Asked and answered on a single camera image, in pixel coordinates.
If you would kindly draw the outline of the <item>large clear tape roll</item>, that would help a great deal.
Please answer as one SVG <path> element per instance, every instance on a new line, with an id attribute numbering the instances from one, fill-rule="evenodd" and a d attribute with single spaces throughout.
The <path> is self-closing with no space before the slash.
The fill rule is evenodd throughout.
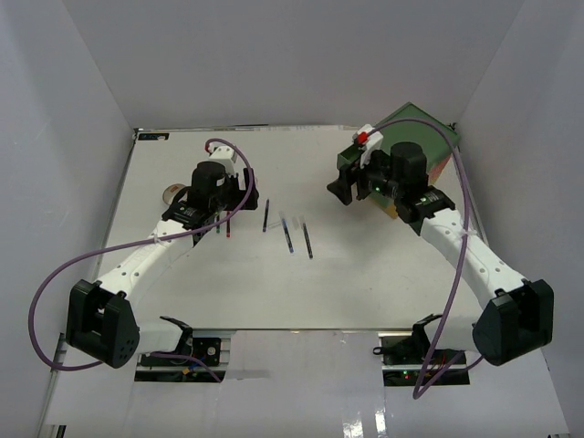
<path id="1" fill-rule="evenodd" d="M 163 194 L 162 194 L 162 201 L 166 205 L 172 205 L 175 202 L 180 202 L 186 199 L 188 192 L 188 187 L 181 184 L 176 183 L 168 186 Z"/>

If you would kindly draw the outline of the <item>purple pen refill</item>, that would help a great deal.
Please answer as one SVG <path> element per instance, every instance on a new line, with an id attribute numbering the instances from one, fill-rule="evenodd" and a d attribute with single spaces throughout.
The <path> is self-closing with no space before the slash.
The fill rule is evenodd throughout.
<path id="1" fill-rule="evenodd" d="M 262 232 L 265 233 L 267 230 L 267 222 L 269 217 L 269 207 L 270 207 L 270 200 L 266 199 L 265 208 L 264 208 L 264 216 L 263 216 L 263 223 L 262 223 Z"/>

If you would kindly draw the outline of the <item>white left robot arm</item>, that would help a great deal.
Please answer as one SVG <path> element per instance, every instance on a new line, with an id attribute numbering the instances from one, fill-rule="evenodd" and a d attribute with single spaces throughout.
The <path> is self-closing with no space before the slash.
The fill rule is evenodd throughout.
<path id="1" fill-rule="evenodd" d="M 180 257 L 214 228 L 222 212 L 255 210 L 259 193 L 252 171 L 245 187 L 218 163 L 200 162 L 190 185 L 181 189 L 142 245 L 94 282 L 80 280 L 68 302 L 66 342 L 114 369 L 136 354 L 161 352 L 171 363 L 193 353 L 193 330 L 176 318 L 138 322 L 134 312 L 145 294 Z"/>

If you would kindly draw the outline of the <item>green drawer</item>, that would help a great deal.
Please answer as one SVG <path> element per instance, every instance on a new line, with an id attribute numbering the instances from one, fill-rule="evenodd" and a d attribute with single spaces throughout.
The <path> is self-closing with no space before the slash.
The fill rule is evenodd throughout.
<path id="1" fill-rule="evenodd" d="M 364 150 L 358 144 L 351 144 L 337 156 L 337 169 L 340 170 L 342 167 L 348 165 L 353 167 L 360 167 L 360 157 Z"/>

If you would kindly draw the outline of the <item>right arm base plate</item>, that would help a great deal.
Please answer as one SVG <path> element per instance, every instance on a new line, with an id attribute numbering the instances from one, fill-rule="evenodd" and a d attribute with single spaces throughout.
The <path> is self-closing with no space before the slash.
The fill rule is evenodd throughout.
<path id="1" fill-rule="evenodd" d="M 381 359 L 383 383 L 386 388 L 413 388 L 422 369 L 424 354 L 414 351 L 409 331 L 385 331 L 378 333 L 378 344 L 372 354 Z M 456 355 L 452 349 L 437 349 L 430 359 L 422 384 L 425 385 L 446 363 Z M 465 386 L 470 384 L 469 371 L 466 369 L 466 356 L 463 354 L 440 379 L 436 386 Z"/>

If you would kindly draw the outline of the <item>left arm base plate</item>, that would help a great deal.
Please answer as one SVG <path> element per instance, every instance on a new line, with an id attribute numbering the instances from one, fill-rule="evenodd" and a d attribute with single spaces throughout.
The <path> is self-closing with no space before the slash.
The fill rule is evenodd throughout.
<path id="1" fill-rule="evenodd" d="M 226 374 L 230 339 L 198 337 L 186 341 L 176 358 L 140 356 L 137 382 L 220 383 Z"/>

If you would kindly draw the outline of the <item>blue pen refill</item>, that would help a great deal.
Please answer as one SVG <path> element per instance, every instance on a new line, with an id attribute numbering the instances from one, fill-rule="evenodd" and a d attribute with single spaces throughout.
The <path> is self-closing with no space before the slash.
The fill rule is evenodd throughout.
<path id="1" fill-rule="evenodd" d="M 282 224 L 284 236 L 285 236 L 285 239 L 287 242 L 288 252 L 290 254 L 294 254 L 294 246 L 292 243 L 291 235 L 290 235 L 289 230 L 288 230 L 287 220 L 285 218 L 281 218 L 281 224 Z"/>

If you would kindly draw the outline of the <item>green drawer cabinet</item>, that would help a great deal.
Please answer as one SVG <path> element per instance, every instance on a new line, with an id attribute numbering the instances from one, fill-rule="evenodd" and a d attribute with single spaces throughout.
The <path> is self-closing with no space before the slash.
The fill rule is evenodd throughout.
<path id="1" fill-rule="evenodd" d="M 399 142 L 418 144 L 427 160 L 427 173 L 432 166 L 451 155 L 451 148 L 438 129 L 454 146 L 460 142 L 460 135 L 450 125 L 441 123 L 429 113 L 411 102 L 405 103 L 378 124 L 402 120 L 381 130 L 383 143 L 381 149 L 391 152 L 391 147 Z"/>

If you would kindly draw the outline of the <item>black pen refill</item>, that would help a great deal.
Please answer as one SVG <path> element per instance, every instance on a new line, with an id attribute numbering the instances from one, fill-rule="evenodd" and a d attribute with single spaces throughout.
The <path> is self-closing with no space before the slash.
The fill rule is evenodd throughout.
<path id="1" fill-rule="evenodd" d="M 312 245 L 311 245 L 310 236 L 309 236 L 308 227 L 307 227 L 306 222 L 302 223 L 302 231 L 303 231 L 303 236 L 305 238 L 308 258 L 310 260 L 312 260 L 314 258 L 314 254 L 313 254 Z"/>

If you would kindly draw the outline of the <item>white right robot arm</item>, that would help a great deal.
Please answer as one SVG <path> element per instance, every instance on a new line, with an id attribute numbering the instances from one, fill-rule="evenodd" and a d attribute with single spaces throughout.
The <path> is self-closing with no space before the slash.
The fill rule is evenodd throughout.
<path id="1" fill-rule="evenodd" d="M 393 201 L 398 217 L 454 268 L 455 280 L 473 292 L 481 313 L 448 312 L 416 322 L 406 345 L 431 364 L 446 349 L 474 351 L 500 366 L 549 344 L 554 292 L 543 279 L 530 281 L 507 265 L 474 233 L 454 202 L 429 182 L 426 156 L 414 142 L 389 152 L 355 143 L 338 157 L 338 178 L 328 190 L 343 204 L 373 195 Z"/>

